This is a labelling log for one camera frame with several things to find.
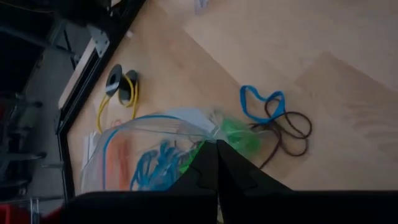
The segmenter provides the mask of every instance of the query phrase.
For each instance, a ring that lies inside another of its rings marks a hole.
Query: plastic bag
[[[242,121],[220,110],[176,108],[136,118],[102,134],[81,172],[80,192],[167,190],[201,145],[216,139],[244,156],[259,147]]]

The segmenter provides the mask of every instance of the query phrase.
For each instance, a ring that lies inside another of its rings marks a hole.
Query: black spool
[[[135,87],[137,85],[138,73],[135,70],[130,70],[127,72],[126,76]],[[123,75],[122,66],[120,64],[116,64],[112,68],[105,85],[105,91],[109,97],[112,97],[118,90],[120,100],[129,101],[132,97],[131,87]]]
[[[138,73],[135,70],[130,70],[126,73],[126,76],[130,79],[133,87],[135,88],[137,85]],[[123,78],[122,81],[120,82],[119,96],[120,100],[126,100],[126,101],[129,101],[130,98],[132,97],[130,85],[125,78]]]

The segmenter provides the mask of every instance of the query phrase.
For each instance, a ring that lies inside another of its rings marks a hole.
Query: green plastic
[[[246,158],[260,149],[261,140],[242,121],[225,118],[221,124],[221,130],[226,134],[228,144]]]

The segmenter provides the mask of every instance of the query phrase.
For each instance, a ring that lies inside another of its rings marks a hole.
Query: wooden surface
[[[263,171],[293,189],[398,189],[398,33],[394,1],[148,1],[68,135],[75,187],[84,137],[111,68],[141,74],[138,116],[177,106],[217,106],[244,118],[239,86],[283,90],[287,109],[314,132],[306,156],[278,152]],[[257,112],[262,105],[251,104]],[[104,128],[128,120],[113,98]],[[259,165],[271,149],[253,160]],[[300,143],[289,141],[291,147]]]

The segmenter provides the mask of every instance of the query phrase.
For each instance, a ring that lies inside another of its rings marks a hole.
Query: metal frame
[[[55,121],[55,130],[58,138],[60,160],[63,163],[62,180],[65,195],[65,204],[75,196],[72,166],[70,163],[67,134],[75,122],[79,112],[86,103],[96,82],[110,61],[113,53],[122,41],[125,33],[136,18],[145,0],[123,0],[119,3],[121,8],[119,27],[112,27],[113,33],[109,34],[109,47],[102,57],[94,50],[90,55],[85,68],[77,80],[72,92],[69,94],[63,108]]]

